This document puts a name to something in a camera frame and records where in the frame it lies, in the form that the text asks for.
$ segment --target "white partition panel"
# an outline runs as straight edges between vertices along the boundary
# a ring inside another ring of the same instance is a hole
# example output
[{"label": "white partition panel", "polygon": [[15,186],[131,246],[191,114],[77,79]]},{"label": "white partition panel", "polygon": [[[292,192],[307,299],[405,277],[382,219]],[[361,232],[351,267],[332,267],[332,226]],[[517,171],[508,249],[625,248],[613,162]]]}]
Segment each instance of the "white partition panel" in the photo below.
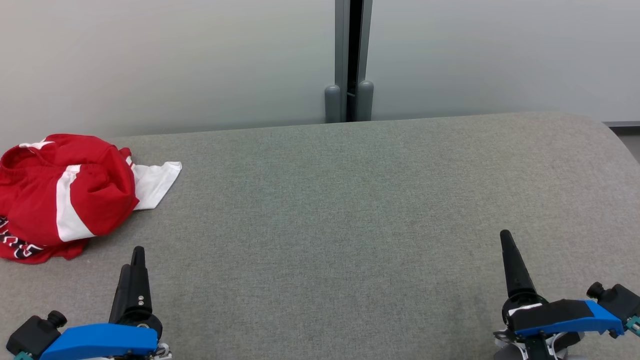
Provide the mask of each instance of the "white partition panel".
[{"label": "white partition panel", "polygon": [[3,148],[324,121],[333,0],[0,2]]},{"label": "white partition panel", "polygon": [[559,110],[640,120],[634,0],[374,0],[373,120]]}]

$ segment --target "robotic arm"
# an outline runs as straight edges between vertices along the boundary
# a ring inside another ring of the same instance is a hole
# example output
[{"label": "robotic arm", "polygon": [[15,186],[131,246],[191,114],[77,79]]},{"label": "robotic arm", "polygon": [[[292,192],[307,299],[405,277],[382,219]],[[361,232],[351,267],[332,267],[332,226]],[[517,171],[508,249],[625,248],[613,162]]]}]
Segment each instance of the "robotic arm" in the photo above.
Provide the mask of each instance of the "robotic arm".
[{"label": "robotic arm", "polygon": [[145,249],[133,250],[131,264],[123,265],[108,323],[68,328],[67,319],[51,311],[46,320],[32,316],[6,344],[16,360],[127,359],[169,360],[169,346],[158,343],[162,323],[152,314]]},{"label": "robotic arm", "polygon": [[613,338],[631,331],[640,336],[640,297],[617,284],[591,285],[592,300],[549,302],[538,295],[508,230],[500,232],[508,299],[502,307],[506,329],[494,332],[501,349],[494,360],[569,360],[568,347],[584,333],[605,331]]}]

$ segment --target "pile of clothes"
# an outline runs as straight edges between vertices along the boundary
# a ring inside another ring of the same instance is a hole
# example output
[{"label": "pile of clothes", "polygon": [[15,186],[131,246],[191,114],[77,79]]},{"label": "pile of clothes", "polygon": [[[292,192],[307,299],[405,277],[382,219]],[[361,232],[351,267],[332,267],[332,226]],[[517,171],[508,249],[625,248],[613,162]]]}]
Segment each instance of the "pile of clothes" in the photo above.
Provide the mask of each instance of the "pile of clothes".
[{"label": "pile of clothes", "polygon": [[134,164],[128,148],[95,136],[55,134],[0,159],[0,258],[72,259],[134,210],[153,209],[182,164]]}]

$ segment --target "gray tabletop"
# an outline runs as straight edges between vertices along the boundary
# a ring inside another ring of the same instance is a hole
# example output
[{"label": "gray tabletop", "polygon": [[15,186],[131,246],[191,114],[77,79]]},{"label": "gray tabletop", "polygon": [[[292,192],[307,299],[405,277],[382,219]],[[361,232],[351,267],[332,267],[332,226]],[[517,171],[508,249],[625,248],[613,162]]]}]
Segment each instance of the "gray tabletop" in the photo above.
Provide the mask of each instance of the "gray tabletop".
[{"label": "gray tabletop", "polygon": [[[72,260],[0,262],[0,340],[57,309],[105,322],[147,250],[177,359],[491,359],[506,299],[499,231],[538,291],[640,292],[640,166],[605,126],[526,113],[113,140],[182,161],[158,208]],[[588,335],[575,354],[633,358]],[[0,359],[8,359],[0,352]]]}]

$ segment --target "red fabric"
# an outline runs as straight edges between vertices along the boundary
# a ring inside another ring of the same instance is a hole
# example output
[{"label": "red fabric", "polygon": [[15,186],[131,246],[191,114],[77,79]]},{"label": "red fabric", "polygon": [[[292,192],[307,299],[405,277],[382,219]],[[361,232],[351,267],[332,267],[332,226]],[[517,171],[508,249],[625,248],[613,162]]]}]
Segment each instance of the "red fabric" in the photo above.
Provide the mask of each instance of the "red fabric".
[{"label": "red fabric", "polygon": [[129,149],[84,135],[44,141],[52,143],[19,145],[0,160],[0,258],[42,263],[82,253],[87,240],[63,242],[56,221],[56,186],[70,165],[80,165],[70,183],[72,210],[94,235],[113,231],[138,203]]}]

